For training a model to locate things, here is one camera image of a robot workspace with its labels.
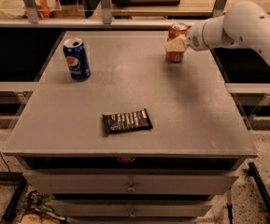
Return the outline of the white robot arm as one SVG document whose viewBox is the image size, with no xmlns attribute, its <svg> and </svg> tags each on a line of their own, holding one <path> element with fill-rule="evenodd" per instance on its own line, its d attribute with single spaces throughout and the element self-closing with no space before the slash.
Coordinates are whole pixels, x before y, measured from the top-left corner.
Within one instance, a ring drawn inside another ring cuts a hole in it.
<svg viewBox="0 0 270 224">
<path fill-rule="evenodd" d="M 165 43 L 166 51 L 252 49 L 270 66 L 270 15 L 256 3 L 238 2 L 215 18 L 199 21 Z"/>
</svg>

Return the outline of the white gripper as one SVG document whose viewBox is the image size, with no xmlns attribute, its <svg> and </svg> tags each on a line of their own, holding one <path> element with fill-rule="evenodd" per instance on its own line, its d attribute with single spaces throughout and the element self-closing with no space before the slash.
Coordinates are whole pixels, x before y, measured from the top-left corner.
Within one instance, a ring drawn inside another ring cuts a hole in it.
<svg viewBox="0 0 270 224">
<path fill-rule="evenodd" d="M 206 23 L 207 20 L 204 20 L 191 26 L 187 33 L 188 38 L 185 35 L 179 35 L 176 38 L 167 41 L 164 45 L 165 50 L 167 52 L 184 52 L 189 45 L 195 51 L 209 50 L 204 39 Z"/>
</svg>

